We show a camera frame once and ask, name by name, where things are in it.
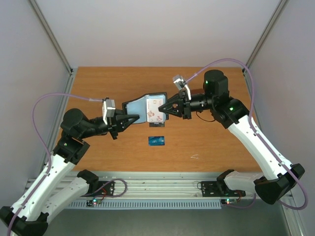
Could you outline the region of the black VIP credit card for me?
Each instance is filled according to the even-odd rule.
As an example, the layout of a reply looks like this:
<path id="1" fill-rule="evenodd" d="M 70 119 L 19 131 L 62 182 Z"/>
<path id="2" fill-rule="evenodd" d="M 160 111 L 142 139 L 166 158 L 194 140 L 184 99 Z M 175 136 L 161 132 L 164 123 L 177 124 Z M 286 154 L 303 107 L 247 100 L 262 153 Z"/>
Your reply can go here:
<path id="1" fill-rule="evenodd" d="M 164 122 L 149 122 L 149 127 L 165 127 Z"/>

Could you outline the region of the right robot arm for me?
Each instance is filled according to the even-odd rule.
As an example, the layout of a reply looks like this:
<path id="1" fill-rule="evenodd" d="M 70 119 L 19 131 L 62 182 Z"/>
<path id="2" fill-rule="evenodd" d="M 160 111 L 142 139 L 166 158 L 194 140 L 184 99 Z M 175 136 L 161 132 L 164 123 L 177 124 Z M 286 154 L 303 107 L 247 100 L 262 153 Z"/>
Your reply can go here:
<path id="1" fill-rule="evenodd" d="M 215 121 L 230 131 L 248 150 L 261 169 L 251 175 L 229 169 L 217 177 L 217 189 L 222 195 L 240 190 L 257 194 L 273 205 L 295 185 L 305 172 L 301 164 L 292 164 L 267 140 L 249 117 L 249 110 L 229 95 L 228 78 L 222 71 L 209 70 L 204 74 L 203 93 L 192 94 L 180 75 L 173 78 L 179 90 L 159 107 L 166 115 L 190 119 L 193 112 L 210 110 Z"/>

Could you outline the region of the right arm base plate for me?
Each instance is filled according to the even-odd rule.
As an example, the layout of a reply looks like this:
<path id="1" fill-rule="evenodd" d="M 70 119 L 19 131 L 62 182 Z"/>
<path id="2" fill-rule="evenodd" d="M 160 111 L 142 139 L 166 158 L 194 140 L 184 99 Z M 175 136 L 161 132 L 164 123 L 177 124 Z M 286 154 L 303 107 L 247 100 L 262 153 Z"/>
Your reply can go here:
<path id="1" fill-rule="evenodd" d="M 228 190 L 225 193 L 222 193 L 216 181 L 201 181 L 197 184 L 197 188 L 201 190 L 202 197 L 245 197 L 245 191 L 240 190 Z"/>

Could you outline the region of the white floral credit card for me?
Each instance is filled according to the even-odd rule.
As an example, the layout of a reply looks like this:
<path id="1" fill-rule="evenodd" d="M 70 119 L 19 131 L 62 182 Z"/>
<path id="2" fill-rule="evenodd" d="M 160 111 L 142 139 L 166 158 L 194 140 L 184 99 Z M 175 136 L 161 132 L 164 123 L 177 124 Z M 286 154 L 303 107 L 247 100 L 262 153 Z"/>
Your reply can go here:
<path id="1" fill-rule="evenodd" d="M 149 98 L 146 100 L 147 104 L 147 122 L 164 122 L 164 113 L 159 111 L 159 107 L 163 105 L 162 98 Z"/>

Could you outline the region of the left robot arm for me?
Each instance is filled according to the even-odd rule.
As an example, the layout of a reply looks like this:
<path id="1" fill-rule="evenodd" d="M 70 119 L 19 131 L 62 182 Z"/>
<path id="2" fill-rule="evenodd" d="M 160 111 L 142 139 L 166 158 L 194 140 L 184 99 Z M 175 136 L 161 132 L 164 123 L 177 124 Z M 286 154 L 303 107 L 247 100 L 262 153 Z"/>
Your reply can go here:
<path id="1" fill-rule="evenodd" d="M 0 219 L 8 227 L 7 235 L 42 236 L 48 225 L 66 206 L 81 196 L 93 196 L 99 189 L 99 178 L 82 170 L 63 190 L 53 194 L 63 178 L 73 170 L 90 147 L 85 138 L 109 133 L 113 139 L 139 119 L 122 110 L 88 119 L 77 109 L 68 110 L 61 123 L 62 136 L 53 149 L 47 165 L 31 187 L 12 206 L 0 209 Z"/>

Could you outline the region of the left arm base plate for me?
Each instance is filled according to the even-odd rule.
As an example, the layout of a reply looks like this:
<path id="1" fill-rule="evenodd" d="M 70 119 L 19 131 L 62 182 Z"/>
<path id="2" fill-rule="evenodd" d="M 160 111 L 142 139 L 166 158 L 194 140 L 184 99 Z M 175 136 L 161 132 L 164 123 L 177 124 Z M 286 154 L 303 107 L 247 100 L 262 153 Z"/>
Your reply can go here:
<path id="1" fill-rule="evenodd" d="M 99 181 L 97 184 L 93 184 L 89 187 L 88 192 L 82 197 L 100 197 L 104 194 L 106 196 L 113 196 L 115 189 L 114 181 Z"/>

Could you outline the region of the blue credit card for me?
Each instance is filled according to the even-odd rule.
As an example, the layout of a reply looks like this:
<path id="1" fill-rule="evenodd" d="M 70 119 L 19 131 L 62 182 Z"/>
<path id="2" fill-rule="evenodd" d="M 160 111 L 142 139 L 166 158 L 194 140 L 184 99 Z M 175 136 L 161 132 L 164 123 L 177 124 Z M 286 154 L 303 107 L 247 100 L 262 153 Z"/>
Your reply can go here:
<path id="1" fill-rule="evenodd" d="M 148 137 L 148 145 L 151 147 L 164 146 L 165 137 L 164 136 L 150 136 Z"/>

